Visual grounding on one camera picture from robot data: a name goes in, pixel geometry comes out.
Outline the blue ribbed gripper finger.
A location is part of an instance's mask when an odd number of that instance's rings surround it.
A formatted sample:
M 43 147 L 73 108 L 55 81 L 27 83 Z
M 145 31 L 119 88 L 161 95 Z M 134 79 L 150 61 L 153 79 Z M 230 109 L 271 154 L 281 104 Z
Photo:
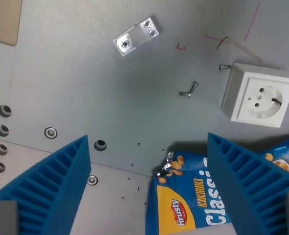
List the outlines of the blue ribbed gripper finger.
M 207 168 L 237 234 L 288 234 L 287 171 L 213 133 L 208 133 Z
M 68 235 L 91 172 L 87 136 L 69 143 L 2 189 L 18 204 L 19 234 Z

